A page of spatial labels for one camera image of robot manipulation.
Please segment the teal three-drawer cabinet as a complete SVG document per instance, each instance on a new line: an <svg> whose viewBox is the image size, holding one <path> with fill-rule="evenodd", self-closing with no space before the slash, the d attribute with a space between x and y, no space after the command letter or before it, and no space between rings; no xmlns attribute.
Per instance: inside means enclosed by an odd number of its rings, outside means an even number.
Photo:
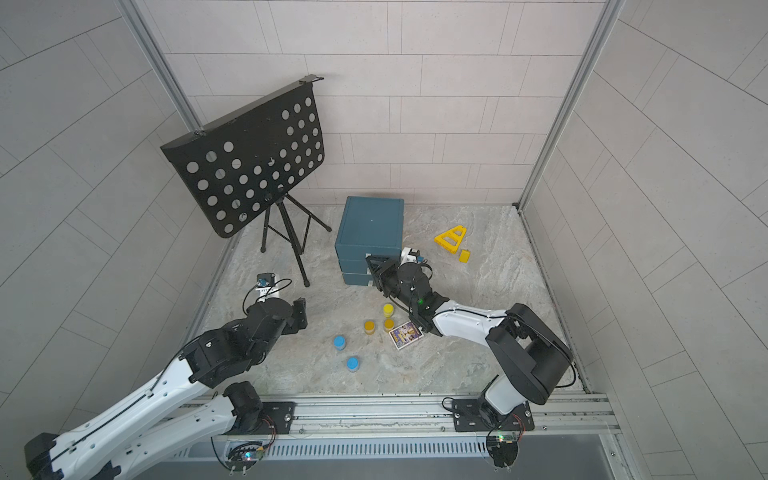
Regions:
<svg viewBox="0 0 768 480"><path fill-rule="evenodd" d="M346 285L369 286L369 256L400 257L404 224L403 199L349 196L335 251Z"/></svg>

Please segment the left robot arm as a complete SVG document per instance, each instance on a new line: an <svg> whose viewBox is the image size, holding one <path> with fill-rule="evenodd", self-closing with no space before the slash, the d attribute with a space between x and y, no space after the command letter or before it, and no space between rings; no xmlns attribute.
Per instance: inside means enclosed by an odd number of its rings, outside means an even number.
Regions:
<svg viewBox="0 0 768 480"><path fill-rule="evenodd" d="M112 407L62 434L41 433L24 457L34 479L131 479L202 438L278 427L254 386L232 379L261 364L277 340L307 326L306 301L268 298L208 330Z"/></svg>

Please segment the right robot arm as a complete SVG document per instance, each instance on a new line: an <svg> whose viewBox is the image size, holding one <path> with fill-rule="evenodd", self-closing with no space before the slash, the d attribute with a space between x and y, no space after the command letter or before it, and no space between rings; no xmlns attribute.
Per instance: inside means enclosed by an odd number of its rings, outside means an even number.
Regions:
<svg viewBox="0 0 768 480"><path fill-rule="evenodd" d="M525 428L523 407L545 404L573 366L569 347L524 304L502 311L451 300L432 289L425 273L431 267L411 249L400 257L369 256L366 263L373 285L408 314L405 324L390 331L397 348L434 334L465 339L493 353L503 374L469 408L489 428L511 419Z"/></svg>

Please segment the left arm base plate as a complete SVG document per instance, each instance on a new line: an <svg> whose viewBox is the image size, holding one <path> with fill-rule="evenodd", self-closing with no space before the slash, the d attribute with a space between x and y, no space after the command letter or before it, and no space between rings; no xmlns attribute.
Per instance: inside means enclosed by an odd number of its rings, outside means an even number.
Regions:
<svg viewBox="0 0 768 480"><path fill-rule="evenodd" d="M295 418L295 402L266 402L233 410L235 422L226 435L287 435Z"/></svg>

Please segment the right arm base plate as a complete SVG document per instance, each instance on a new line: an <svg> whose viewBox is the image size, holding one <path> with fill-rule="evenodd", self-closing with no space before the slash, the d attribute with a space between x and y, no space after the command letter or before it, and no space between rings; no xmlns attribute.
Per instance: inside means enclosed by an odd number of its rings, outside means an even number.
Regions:
<svg viewBox="0 0 768 480"><path fill-rule="evenodd" d="M456 432L487 432L492 427L505 432L527 433L535 429L528 402L517 405L510 413L494 410L486 401L445 397L442 407L451 414Z"/></svg>

